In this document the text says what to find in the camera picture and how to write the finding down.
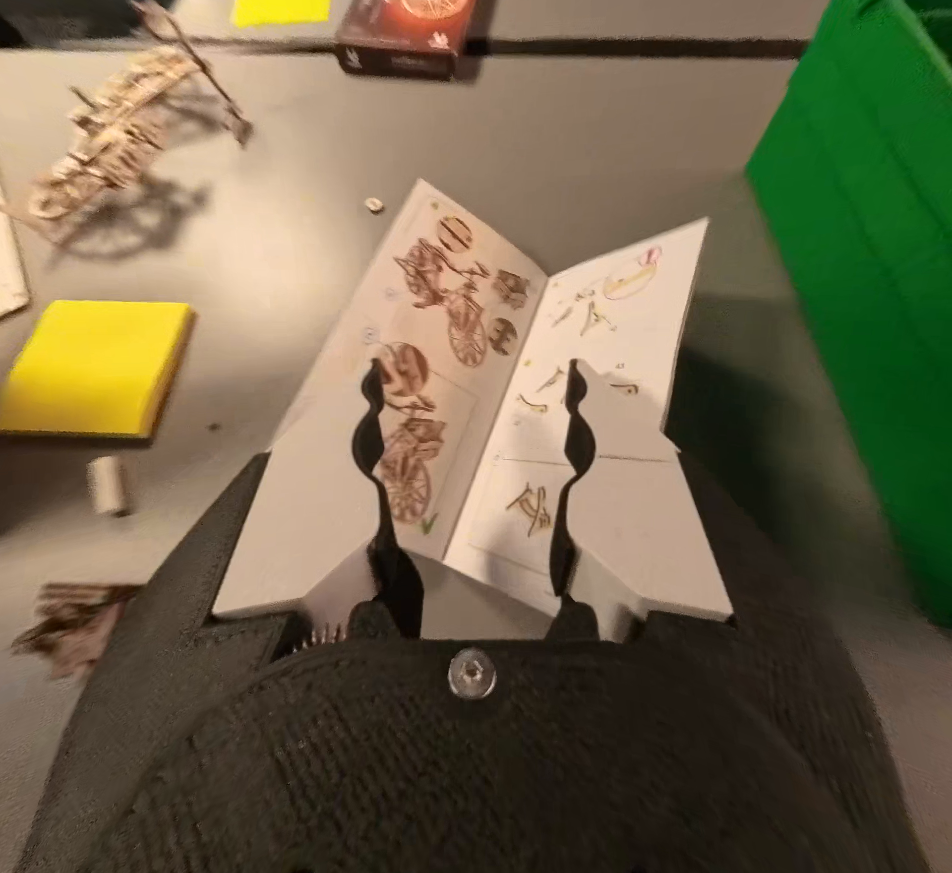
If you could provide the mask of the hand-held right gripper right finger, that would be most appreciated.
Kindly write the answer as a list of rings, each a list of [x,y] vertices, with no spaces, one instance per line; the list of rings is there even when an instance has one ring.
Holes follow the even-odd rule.
[[[680,462],[639,398],[569,363],[565,457],[549,575],[557,618],[580,608],[603,641],[650,614],[728,623],[734,609]]]

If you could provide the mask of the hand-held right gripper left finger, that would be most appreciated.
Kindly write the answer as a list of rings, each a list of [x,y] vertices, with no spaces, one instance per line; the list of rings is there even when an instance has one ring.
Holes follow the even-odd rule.
[[[322,635],[346,628],[357,605],[378,601],[402,635],[420,636],[422,580],[375,475],[385,407],[383,366],[373,359],[362,379],[323,384],[315,406],[275,442],[216,617],[294,611]]]

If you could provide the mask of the printed instruction booklet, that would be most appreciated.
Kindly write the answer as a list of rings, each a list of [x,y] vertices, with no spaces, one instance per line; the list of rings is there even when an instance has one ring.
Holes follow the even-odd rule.
[[[548,614],[569,363],[662,429],[708,217],[546,274],[419,180],[390,224],[273,445],[275,498],[350,528],[361,380],[382,370],[374,473],[403,546]]]

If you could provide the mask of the small brown wooden model box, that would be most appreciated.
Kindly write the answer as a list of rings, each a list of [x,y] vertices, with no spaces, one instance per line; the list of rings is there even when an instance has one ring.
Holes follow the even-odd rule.
[[[9,650],[45,659],[52,680],[85,678],[143,588],[135,583],[47,582],[36,596],[35,624]]]

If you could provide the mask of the laser-cut wooden parts sheet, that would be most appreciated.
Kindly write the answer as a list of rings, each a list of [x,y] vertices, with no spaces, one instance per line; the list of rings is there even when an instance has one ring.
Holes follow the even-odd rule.
[[[30,286],[21,251],[6,211],[6,196],[1,191],[1,319],[25,310],[31,304]]]

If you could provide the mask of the wooden wheel model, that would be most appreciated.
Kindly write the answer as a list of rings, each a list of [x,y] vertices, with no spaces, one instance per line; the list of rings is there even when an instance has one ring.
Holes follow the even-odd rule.
[[[170,10],[156,0],[130,0],[153,45],[87,94],[69,113],[73,135],[65,155],[38,177],[19,210],[4,211],[54,245],[65,242],[83,215],[106,196],[140,186],[169,145],[171,112],[179,94],[206,81],[224,108],[223,125],[237,143],[249,141],[252,122],[215,77]]]

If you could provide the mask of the pale cylindrical stick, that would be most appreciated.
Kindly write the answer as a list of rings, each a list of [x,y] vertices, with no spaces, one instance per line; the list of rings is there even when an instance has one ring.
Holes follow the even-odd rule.
[[[123,518],[135,508],[125,460],[120,454],[99,456],[87,465],[92,512],[104,518]]]

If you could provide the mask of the yellow sticky note pad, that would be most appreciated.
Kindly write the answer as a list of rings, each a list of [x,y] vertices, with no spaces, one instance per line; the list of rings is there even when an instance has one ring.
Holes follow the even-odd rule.
[[[2,378],[2,434],[151,439],[194,320],[187,304],[52,302]]]

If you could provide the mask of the green plastic bin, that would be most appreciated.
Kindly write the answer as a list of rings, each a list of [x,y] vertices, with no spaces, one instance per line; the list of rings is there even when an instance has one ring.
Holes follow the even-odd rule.
[[[746,165],[916,602],[951,624],[951,0],[830,0]]]

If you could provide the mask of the brown printed box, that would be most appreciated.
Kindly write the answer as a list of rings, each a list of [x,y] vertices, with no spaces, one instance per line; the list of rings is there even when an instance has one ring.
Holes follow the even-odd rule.
[[[477,0],[351,0],[335,34],[355,77],[452,81]]]

